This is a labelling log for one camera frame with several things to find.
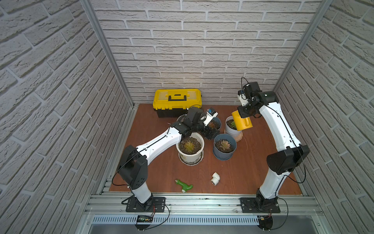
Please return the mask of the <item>blue pot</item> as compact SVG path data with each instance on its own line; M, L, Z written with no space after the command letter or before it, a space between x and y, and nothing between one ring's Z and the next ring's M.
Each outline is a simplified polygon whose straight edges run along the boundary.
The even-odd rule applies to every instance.
M222 123L218 117L215 117L209 122L208 127L210 128L211 131L220 132Z
M237 149L237 142L228 134L219 134L214 139L213 154L221 161L226 161L232 158Z

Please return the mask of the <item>blue pot front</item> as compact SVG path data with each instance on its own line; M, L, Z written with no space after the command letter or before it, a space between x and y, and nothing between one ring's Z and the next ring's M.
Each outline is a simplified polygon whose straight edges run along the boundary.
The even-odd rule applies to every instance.
M213 154L221 161L226 161L232 158L237 149L237 142L228 134L219 134L214 139Z

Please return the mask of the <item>white PVC elbow fitting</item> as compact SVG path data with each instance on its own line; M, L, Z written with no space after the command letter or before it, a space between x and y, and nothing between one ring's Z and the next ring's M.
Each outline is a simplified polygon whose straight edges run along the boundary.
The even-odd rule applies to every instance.
M215 172L213 175L212 175L212 179L211 179L211 183L216 186L219 182L220 182L220 175Z

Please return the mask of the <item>blue pot back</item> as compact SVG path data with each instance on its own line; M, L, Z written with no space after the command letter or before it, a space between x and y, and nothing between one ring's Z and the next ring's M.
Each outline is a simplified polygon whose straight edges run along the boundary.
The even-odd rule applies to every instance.
M209 122L208 127L210 128L211 131L220 132L222 123L218 117L215 117Z

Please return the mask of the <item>large white round pot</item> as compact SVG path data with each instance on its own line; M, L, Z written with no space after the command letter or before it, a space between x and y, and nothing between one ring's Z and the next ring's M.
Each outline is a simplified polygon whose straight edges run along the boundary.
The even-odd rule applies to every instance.
M204 158L205 142L198 133L183 139L176 144L179 159L187 166L195 166Z

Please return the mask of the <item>small white faceted pot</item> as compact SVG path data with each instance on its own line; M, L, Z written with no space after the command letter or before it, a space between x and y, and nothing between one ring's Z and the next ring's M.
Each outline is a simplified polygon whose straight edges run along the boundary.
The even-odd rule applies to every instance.
M184 119L186 118L187 114L184 114L184 115L181 115L180 117L178 117L177 121L178 122L183 122Z

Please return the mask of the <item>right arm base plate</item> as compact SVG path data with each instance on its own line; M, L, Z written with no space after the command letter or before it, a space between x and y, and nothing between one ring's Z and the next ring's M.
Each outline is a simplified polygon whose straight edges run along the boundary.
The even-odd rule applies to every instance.
M262 198L240 198L241 209L243 213L275 213L279 214L280 208L277 198L262 199Z

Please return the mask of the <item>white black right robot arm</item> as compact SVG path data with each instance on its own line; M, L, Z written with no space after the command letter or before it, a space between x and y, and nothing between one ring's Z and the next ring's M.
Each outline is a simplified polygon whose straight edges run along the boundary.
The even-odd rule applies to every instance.
M232 113L238 131L252 127L251 116L259 114L268 124L275 140L277 152L267 156L268 173L256 193L253 206L259 210L276 205L281 186L290 173L298 167L310 153L307 145L302 145L291 130L273 91L239 91L241 105Z

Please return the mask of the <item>yellow plastic watering can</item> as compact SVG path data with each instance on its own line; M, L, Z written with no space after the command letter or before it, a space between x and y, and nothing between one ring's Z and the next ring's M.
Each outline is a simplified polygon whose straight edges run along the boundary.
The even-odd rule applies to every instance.
M232 112L232 117L237 131L242 131L253 127L250 117L242 118L239 111Z

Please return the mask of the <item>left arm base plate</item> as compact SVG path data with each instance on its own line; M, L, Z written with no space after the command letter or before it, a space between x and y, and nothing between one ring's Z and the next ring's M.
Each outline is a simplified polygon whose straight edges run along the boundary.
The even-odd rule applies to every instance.
M150 197L145 203L140 203L134 196L122 202L126 205L126 212L128 213L163 213L165 203L165 197Z

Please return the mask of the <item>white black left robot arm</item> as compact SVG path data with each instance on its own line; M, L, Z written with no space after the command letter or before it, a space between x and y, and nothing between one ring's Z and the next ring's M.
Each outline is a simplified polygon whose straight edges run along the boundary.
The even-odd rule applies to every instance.
M218 113L213 108L204 112L203 109L192 106L181 121L172 123L159 136L137 147L127 146L115 174L121 176L140 204L148 204L153 196L146 183L150 163L193 133L199 133L207 139L218 136L219 131L209 127L209 123L217 116Z

